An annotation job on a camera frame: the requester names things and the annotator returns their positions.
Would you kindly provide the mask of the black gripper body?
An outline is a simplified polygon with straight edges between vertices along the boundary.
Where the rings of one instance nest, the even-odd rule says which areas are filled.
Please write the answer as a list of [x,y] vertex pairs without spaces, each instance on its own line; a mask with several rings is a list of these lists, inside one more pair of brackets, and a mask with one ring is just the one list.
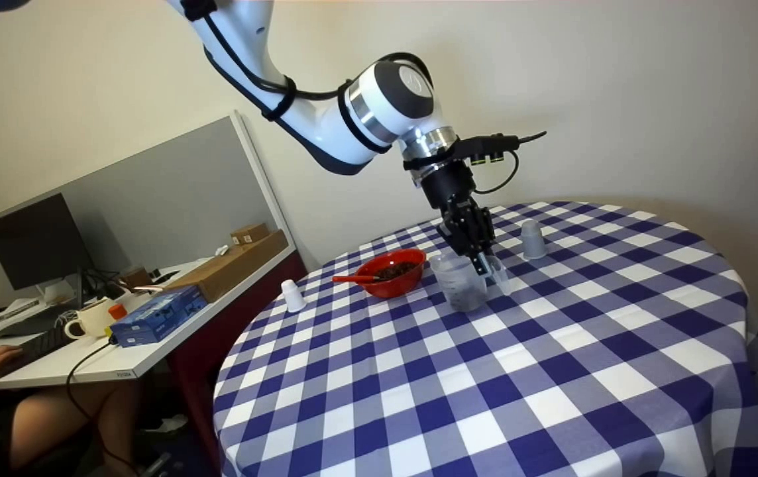
[[443,164],[420,177],[432,211],[440,213],[440,237],[456,254],[476,258],[493,246],[491,213],[475,203],[475,180],[463,161]]

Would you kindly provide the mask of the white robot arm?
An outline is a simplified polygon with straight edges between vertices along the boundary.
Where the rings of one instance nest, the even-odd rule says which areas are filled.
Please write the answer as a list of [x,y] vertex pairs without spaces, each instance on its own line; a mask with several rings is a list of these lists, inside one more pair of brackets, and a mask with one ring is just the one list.
[[515,151],[505,136],[459,139],[440,116],[435,85],[412,53],[387,53],[334,91],[303,91],[273,66],[273,0],[169,0],[202,40],[210,66],[284,127],[324,169],[359,173],[401,147],[402,167],[440,213],[447,246],[480,278],[493,274],[493,221],[475,203],[469,158]]

